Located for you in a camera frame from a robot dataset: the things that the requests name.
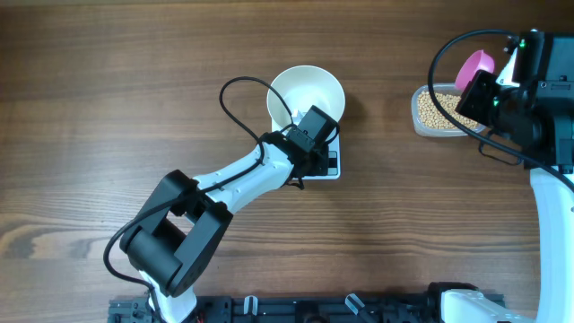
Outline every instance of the wooden table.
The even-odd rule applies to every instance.
[[[421,292],[446,280],[504,293],[534,316],[528,173],[482,158],[466,137],[418,136],[410,99],[456,34],[564,31],[572,9],[495,0],[0,9],[0,322],[101,322],[108,300],[141,295],[102,265],[109,237],[171,170],[211,172],[254,147],[219,107],[227,80],[272,81],[294,65],[324,67],[344,87],[343,175],[236,214],[197,294]],[[504,62],[503,45],[454,48],[438,81],[478,48]],[[226,101],[261,134],[265,95],[242,83]],[[112,257],[135,274],[119,249]]]

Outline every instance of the pink cup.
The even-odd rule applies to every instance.
[[[489,73],[494,72],[494,59],[484,53],[484,50],[482,49],[475,51],[466,60],[463,68],[458,72],[455,87],[460,91],[464,91],[466,86],[473,80],[473,77],[478,70],[483,70]]]

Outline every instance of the container of grains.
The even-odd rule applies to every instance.
[[[460,101],[461,91],[451,84],[434,84],[434,91],[442,107],[454,116],[460,123],[481,132],[486,127],[477,122],[459,115],[455,108]],[[429,86],[423,85],[417,90],[411,100],[411,110],[413,113],[414,131],[423,136],[448,137],[466,135],[460,129],[448,122],[432,104],[429,95]]]

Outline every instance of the plastic container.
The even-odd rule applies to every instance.
[[[411,112],[413,113],[413,123],[414,123],[414,131],[422,136],[433,136],[433,137],[450,137],[450,136],[461,136],[466,135],[460,129],[433,129],[430,127],[426,127],[423,123],[421,118],[419,117],[419,94],[422,92],[428,91],[429,86],[423,85],[419,90],[417,90],[413,94],[413,98],[411,99]],[[457,90],[453,83],[438,83],[434,84],[434,91],[436,93],[441,94],[450,94],[450,95],[461,95],[462,91]],[[486,127],[483,125],[478,125],[473,131],[479,133],[483,131]]]

